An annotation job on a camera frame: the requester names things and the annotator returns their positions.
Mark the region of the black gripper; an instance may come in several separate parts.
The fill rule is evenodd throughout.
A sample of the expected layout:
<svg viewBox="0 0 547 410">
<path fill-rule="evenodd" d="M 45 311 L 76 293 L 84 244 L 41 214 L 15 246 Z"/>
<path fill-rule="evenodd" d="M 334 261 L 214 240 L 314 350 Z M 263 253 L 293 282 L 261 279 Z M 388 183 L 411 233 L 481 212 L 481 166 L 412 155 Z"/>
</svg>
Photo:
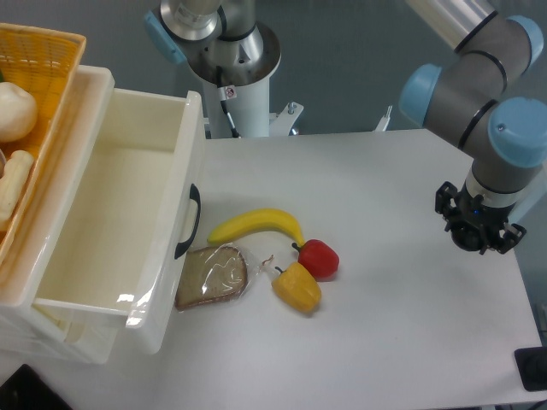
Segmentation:
<svg viewBox="0 0 547 410">
<path fill-rule="evenodd" d="M 466 190 L 458 194 L 457 188 L 445 181 L 435 193 L 434 209 L 452 226 L 472 226 L 484 241 L 479 253 L 488 249 L 498 253 L 507 253 L 519 244 L 526 235 L 526 228 L 510 224 L 511 207 L 491 208 L 483 205 L 479 199 L 472 198 Z"/>
</svg>

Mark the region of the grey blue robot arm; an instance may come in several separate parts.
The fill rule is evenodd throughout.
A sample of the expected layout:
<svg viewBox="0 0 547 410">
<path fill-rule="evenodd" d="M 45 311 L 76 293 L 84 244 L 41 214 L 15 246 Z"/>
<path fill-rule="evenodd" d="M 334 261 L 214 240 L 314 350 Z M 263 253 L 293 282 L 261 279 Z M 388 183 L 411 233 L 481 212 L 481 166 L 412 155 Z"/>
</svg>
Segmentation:
<svg viewBox="0 0 547 410">
<path fill-rule="evenodd" d="M 458 59 L 446 69 L 419 67 L 400 111 L 473 161 L 462 187 L 438 188 L 435 210 L 459 248 L 506 253 L 526 234 L 509 216 L 545 162 L 546 106 L 503 93 L 540 57 L 544 36 L 535 21 L 502 17 L 487 1 L 410 6 Z"/>
</svg>

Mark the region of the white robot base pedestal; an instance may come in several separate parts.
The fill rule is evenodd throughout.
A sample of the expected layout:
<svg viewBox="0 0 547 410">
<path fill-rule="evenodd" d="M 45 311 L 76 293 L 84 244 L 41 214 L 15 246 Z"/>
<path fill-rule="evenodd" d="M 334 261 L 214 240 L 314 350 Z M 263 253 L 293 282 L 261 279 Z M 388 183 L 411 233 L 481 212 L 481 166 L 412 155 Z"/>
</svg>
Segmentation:
<svg viewBox="0 0 547 410">
<path fill-rule="evenodd" d="M 201 82 L 209 135 L 290 136 L 303 106 L 270 111 L 270 79 L 281 61 L 275 33 L 253 1 L 161 1 L 144 17 L 150 40 L 169 62 L 188 65 Z"/>
</svg>

